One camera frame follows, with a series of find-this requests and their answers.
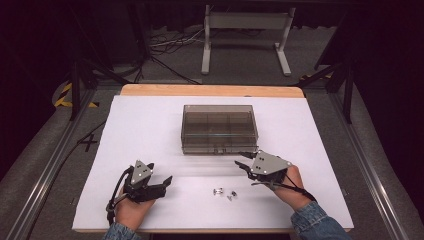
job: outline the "white tabletop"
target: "white tabletop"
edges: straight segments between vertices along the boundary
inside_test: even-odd
[[[146,232],[287,232],[293,210],[252,181],[234,160],[242,156],[186,156],[181,150],[186,104],[252,105],[259,148],[299,166],[305,188],[343,228],[352,219],[307,100],[267,97],[115,96],[100,146],[78,203],[73,229],[106,231],[105,206],[122,172],[137,159],[154,163],[149,182],[173,176],[164,198],[145,218]],[[213,195],[223,188],[224,194]],[[230,201],[227,195],[235,191]]]

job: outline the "transparent storage container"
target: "transparent storage container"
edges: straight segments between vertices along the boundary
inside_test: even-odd
[[[254,152],[258,131],[251,105],[185,105],[181,130],[184,154]]]

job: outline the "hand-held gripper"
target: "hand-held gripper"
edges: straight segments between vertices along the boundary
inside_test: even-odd
[[[153,174],[153,167],[153,163],[145,165],[140,160],[137,160],[134,167],[130,166],[122,173],[115,187],[115,191],[113,192],[112,198],[109,200],[109,203],[106,206],[106,211],[108,212],[107,219],[109,221],[109,224],[112,224],[113,219],[115,218],[116,205],[125,198],[128,198],[133,202],[140,203],[165,196],[166,187],[171,185],[172,176],[165,179],[162,184],[149,186],[147,184],[149,183],[149,180]],[[125,179],[123,187],[124,193],[121,196],[115,198],[119,186],[122,182],[122,179],[127,174],[128,176]]]

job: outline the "jacket sleeve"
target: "jacket sleeve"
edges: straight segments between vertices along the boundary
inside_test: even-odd
[[[301,239],[351,239],[342,226],[314,201],[296,211],[291,221]]]
[[[141,240],[133,230],[119,223],[112,223],[109,230],[103,236],[103,240]]]

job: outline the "aluminum rail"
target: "aluminum rail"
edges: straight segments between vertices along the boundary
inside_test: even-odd
[[[391,238],[399,240],[409,239],[402,227],[395,209],[393,208],[392,203],[390,202],[389,197],[387,196],[386,190],[384,189],[376,171],[374,170],[374,167],[364,153],[361,141],[359,140],[355,129],[345,120],[341,100],[338,98],[336,93],[331,93],[329,96],[334,109],[336,109],[337,116],[340,122],[342,122],[343,128],[349,136],[352,146],[354,147],[357,155],[355,159],[359,168],[361,169],[365,182],[368,185],[371,195],[375,201],[375,204],[377,205],[378,210],[380,211],[381,217],[386,224],[386,228],[389,231]]]
[[[89,103],[91,102],[94,96],[95,90],[86,90],[81,103],[81,110],[76,115],[73,121],[70,121],[61,137],[58,145],[53,151],[52,156],[50,157],[49,162],[44,168],[43,173],[41,174],[38,182],[35,184],[32,189],[31,195],[25,203],[24,207],[21,210],[18,218],[16,219],[13,227],[9,231],[9,234],[6,239],[27,239],[28,233],[35,224],[38,214],[41,211],[43,203],[48,197],[48,191],[54,183],[54,178],[56,174],[60,171],[60,166],[65,161],[65,150],[68,146],[68,143],[78,126],[85,110],[87,109]]]

